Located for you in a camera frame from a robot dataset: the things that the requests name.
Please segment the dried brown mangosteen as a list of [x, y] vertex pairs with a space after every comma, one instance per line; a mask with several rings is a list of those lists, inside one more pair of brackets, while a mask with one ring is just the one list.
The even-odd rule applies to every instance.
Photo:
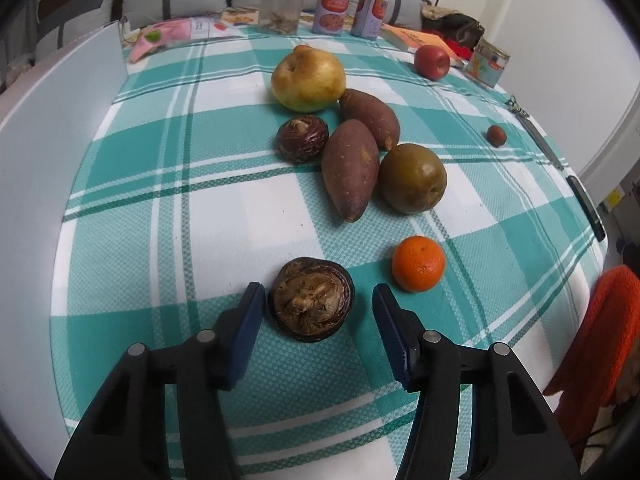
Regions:
[[310, 257], [282, 266], [267, 297], [270, 318], [296, 340], [319, 342], [345, 323], [356, 297], [348, 271], [338, 263]]

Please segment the orange tangerine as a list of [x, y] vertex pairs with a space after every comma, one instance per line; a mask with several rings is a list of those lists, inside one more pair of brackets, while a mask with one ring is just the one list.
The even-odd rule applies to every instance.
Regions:
[[406, 292], [426, 292], [435, 287], [446, 269], [440, 245], [426, 236], [410, 236], [394, 249], [392, 274]]

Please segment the brown green pear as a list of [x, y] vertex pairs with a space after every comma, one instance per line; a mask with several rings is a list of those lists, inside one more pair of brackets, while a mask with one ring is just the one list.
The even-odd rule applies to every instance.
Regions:
[[386, 202], [401, 214], [418, 214], [434, 208], [444, 196], [447, 171], [429, 148], [398, 144], [382, 159], [378, 187]]

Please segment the small brown lychee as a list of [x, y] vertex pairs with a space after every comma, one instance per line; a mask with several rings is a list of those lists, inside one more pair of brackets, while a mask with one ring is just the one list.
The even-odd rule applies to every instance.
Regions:
[[502, 127], [492, 125], [487, 129], [486, 139], [494, 148], [500, 148], [506, 144], [506, 132]]

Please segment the purple sweet potato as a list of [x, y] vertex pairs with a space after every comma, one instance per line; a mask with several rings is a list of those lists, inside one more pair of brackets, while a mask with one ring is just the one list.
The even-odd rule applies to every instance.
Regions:
[[369, 205], [380, 169], [380, 152], [372, 133], [357, 119], [347, 119], [329, 137], [322, 152], [326, 192], [347, 222], [361, 218]]
[[376, 96], [346, 89], [340, 99], [340, 109], [345, 120], [359, 120], [369, 129], [380, 150], [390, 151], [398, 144], [399, 120], [395, 112]]

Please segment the yellow pear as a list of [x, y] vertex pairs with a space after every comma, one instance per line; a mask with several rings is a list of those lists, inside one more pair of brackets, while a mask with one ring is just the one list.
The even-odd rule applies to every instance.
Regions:
[[297, 113], [324, 110], [341, 99], [346, 73], [332, 53], [301, 44], [274, 69], [271, 91], [284, 107]]

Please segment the red apple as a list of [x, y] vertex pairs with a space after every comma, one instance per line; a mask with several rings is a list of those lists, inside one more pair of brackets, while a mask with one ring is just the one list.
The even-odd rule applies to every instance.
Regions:
[[416, 49], [413, 64], [420, 76], [439, 81], [450, 70], [450, 56], [443, 48], [426, 44]]

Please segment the orange stool cushion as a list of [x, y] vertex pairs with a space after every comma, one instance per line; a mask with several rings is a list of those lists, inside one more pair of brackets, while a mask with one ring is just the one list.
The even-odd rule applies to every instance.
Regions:
[[614, 402], [638, 338], [639, 278], [628, 266], [616, 266], [598, 279], [582, 325], [544, 388], [546, 396], [560, 396], [554, 414], [571, 444], [587, 437], [600, 408]]

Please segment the black smartphone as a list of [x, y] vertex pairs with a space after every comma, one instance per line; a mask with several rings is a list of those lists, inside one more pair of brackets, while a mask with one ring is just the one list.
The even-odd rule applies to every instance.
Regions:
[[550, 144], [547, 142], [546, 137], [537, 129], [527, 115], [519, 114], [518, 120], [522, 124], [525, 131], [529, 134], [538, 148], [542, 151], [542, 154], [547, 157], [551, 165], [559, 170], [563, 171], [564, 166], [559, 157], [556, 156], [555, 151], [552, 150]]

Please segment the white cardboard box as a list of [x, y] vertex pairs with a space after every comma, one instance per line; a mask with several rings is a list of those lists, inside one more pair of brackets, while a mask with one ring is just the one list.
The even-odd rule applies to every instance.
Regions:
[[126, 79], [112, 23], [1, 96], [1, 417], [43, 474], [68, 441], [50, 349], [58, 236], [79, 165]]

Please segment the teal plaid tablecloth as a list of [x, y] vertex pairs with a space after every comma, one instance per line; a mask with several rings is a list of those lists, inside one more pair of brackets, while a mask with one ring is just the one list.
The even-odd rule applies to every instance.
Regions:
[[[403, 216], [380, 198], [345, 222], [316, 162], [273, 147], [288, 111], [276, 65], [299, 44], [337, 56], [350, 88], [377, 96], [401, 140], [434, 151], [448, 185], [435, 208]], [[458, 72], [431, 82], [383, 41], [239, 38], [175, 47], [128, 66], [68, 199], [54, 267], [51, 349], [74, 430], [122, 352], [180, 344], [214, 324], [250, 282], [270, 285], [296, 257], [344, 266], [356, 286], [345, 325], [304, 344], [260, 328], [245, 377], [221, 398], [242, 473], [258, 479], [390, 479], [418, 399], [393, 378], [371, 310], [375, 285], [409, 236], [447, 265], [400, 304], [450, 340], [503, 341], [539, 387], [560, 365], [602, 272], [606, 246], [566, 177], [506, 108], [506, 92]], [[506, 144], [494, 148], [498, 125]]]

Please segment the clear box with colourful label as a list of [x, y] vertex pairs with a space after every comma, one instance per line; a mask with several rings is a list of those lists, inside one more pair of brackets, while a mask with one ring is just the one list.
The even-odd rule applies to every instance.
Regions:
[[495, 88], [509, 60], [510, 55], [506, 51], [480, 38], [465, 65], [464, 73], [486, 87]]

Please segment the pink snack packet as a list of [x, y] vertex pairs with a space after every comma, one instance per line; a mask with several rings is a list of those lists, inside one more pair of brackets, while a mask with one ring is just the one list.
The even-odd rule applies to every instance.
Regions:
[[159, 22], [142, 29], [130, 51], [129, 62], [137, 63], [160, 47], [222, 37], [230, 30], [227, 24], [212, 18], [179, 18]]

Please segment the black bag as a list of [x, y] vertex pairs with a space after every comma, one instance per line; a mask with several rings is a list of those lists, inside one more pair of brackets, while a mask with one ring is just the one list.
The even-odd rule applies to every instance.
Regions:
[[421, 10], [422, 30], [435, 34], [460, 58], [469, 61], [485, 27], [476, 18], [457, 10], [424, 3]]

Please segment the orange book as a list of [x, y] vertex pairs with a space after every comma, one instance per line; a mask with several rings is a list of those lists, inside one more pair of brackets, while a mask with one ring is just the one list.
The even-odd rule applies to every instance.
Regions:
[[455, 54], [448, 44], [437, 35], [384, 24], [380, 31], [380, 37], [399, 50], [412, 54], [415, 54], [416, 50], [423, 46], [439, 47], [449, 55], [451, 66], [461, 68], [464, 65], [462, 58]]

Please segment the far left grey cushion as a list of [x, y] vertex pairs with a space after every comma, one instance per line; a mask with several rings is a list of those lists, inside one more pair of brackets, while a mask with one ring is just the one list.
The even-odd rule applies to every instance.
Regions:
[[35, 62], [112, 21], [114, 0], [70, 0], [38, 22]]

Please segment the left orange label can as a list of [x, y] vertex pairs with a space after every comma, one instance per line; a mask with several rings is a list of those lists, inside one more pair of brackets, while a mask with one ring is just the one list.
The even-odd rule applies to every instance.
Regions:
[[350, 0], [317, 0], [314, 9], [314, 34], [340, 36]]

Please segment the orange label can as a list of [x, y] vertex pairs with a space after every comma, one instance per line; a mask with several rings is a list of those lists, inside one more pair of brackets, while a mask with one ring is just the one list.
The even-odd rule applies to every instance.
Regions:
[[378, 38], [387, 6], [388, 0], [358, 0], [350, 34], [367, 40]]
[[340, 36], [350, 0], [317, 0], [314, 9], [314, 34]]

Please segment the right orange label can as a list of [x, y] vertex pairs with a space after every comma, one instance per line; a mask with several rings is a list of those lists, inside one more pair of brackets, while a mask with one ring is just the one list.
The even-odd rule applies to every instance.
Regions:
[[358, 0], [350, 34], [367, 40], [378, 38], [387, 6], [388, 0]]

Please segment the keys with keychain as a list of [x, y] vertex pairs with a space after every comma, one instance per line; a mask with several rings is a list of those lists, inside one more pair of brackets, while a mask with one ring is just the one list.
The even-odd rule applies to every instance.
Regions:
[[529, 118], [529, 114], [521, 107], [516, 96], [510, 96], [506, 101], [506, 108], [518, 118]]

